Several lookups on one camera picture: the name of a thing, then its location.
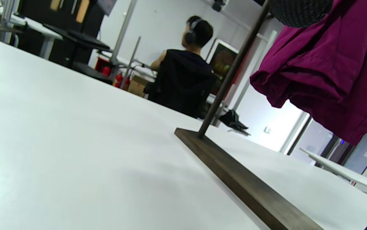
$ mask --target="computer screen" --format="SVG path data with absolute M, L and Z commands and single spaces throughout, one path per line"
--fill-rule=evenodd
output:
M 97 0 L 97 4 L 101 7 L 103 12 L 109 16 L 111 10 L 114 8 L 115 2 L 117 0 Z
M 215 40 L 206 61 L 210 64 L 210 67 L 212 67 L 214 74 L 219 80 L 210 93 L 217 94 L 238 53 L 239 51 L 226 42 L 220 39 Z

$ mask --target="headphones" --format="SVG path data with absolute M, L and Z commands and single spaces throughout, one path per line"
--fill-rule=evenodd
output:
M 186 34 L 185 34 L 185 42 L 188 45 L 192 45 L 192 44 L 195 43 L 195 41 L 196 41 L 196 33 L 195 33 L 194 29 L 196 28 L 196 25 L 198 25 L 198 23 L 199 22 L 202 22 L 202 21 L 203 21 L 203 19 L 198 19 L 195 22 L 192 22 L 191 28 L 189 29 L 188 32 L 186 32 Z

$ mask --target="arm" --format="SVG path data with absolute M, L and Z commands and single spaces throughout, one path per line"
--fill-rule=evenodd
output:
M 151 69 L 154 71 L 159 71 L 161 67 L 161 62 L 165 59 L 166 51 L 163 51 L 162 54 L 151 64 Z

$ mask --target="fire extinguisher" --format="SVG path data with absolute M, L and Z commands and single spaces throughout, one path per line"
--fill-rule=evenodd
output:
M 113 86 L 117 87 L 117 88 L 121 88 L 121 83 L 123 82 L 124 76 L 121 72 L 119 72 L 116 76 L 115 76 L 115 80 L 113 83 Z M 127 80 L 125 81 L 124 84 L 124 90 L 128 90 L 128 87 L 130 86 L 130 78 L 127 78 Z

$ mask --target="white table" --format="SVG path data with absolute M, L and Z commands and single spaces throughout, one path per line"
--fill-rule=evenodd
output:
M 0 42 L 1 66 L 0 229 L 268 230 L 175 137 L 201 122 Z M 341 179 L 207 135 L 325 230 L 366 227 Z
M 326 166 L 327 168 L 331 169 L 333 172 L 337 173 L 338 175 L 342 176 L 343 178 L 367 186 L 367 177 L 357 172 L 354 172 L 353 170 L 348 169 L 342 165 L 332 162 L 322 156 L 318 156 L 317 154 L 312 153 L 306 149 L 300 148 L 300 150 L 303 151 L 304 153 L 307 153 L 308 156 L 312 158 L 313 160 L 315 160 L 317 163 L 323 166 Z
M 4 11 L 4 8 L 0 7 L 0 14 L 2 14 L 3 11 Z M 33 19 L 29 19 L 26 17 L 22 19 L 12 14 L 11 22 L 17 25 L 21 25 L 21 26 L 24 26 L 27 23 L 30 29 L 33 29 L 33 30 L 36 30 L 42 33 L 42 35 L 45 37 L 45 40 L 43 41 L 42 49 L 40 50 L 39 56 L 46 60 L 49 60 L 53 45 L 55 43 L 55 39 L 63 40 L 63 37 L 61 35 L 44 27 L 42 23 L 36 22 Z

